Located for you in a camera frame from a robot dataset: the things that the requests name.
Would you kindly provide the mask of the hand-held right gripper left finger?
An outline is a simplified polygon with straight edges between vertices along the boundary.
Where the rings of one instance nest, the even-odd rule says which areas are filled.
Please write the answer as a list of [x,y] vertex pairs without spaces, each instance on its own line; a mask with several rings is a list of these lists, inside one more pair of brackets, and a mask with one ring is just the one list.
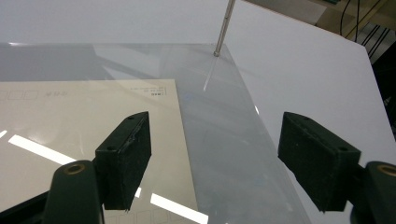
[[131,208],[150,157],[148,111],[125,118],[95,150],[93,166],[106,210]]

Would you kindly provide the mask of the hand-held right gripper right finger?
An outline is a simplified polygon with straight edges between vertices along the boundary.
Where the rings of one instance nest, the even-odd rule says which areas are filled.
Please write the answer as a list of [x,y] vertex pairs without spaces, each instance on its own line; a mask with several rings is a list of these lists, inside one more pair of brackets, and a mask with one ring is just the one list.
[[278,157],[317,209],[342,211],[361,152],[314,120],[283,114]]

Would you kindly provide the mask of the painting print postcard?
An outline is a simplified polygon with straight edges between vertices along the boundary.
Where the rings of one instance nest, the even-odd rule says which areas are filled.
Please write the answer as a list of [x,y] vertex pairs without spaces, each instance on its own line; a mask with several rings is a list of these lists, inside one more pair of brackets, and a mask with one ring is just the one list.
[[128,116],[149,114],[151,157],[130,211],[106,224],[207,224],[172,79],[0,82],[0,212],[50,188],[61,165],[92,160]]

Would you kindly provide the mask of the clear acrylic photo frame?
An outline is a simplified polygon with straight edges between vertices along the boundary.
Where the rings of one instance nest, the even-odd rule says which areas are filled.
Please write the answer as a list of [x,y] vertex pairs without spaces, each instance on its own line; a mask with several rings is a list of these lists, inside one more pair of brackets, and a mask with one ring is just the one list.
[[208,0],[0,0],[0,82],[172,79],[207,224],[305,224]]

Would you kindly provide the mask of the white table board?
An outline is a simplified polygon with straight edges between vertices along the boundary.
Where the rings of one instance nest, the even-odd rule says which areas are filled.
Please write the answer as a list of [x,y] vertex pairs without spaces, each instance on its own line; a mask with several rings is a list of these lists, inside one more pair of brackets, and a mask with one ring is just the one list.
[[[208,1],[223,1],[225,8],[216,30],[199,40],[219,57],[214,48],[227,0]],[[231,54],[276,153],[282,117],[289,111],[315,120],[358,148],[362,162],[396,163],[396,141],[364,47],[238,2],[220,56],[224,52]],[[320,212],[284,168],[304,209],[305,224],[349,224],[348,211]]]

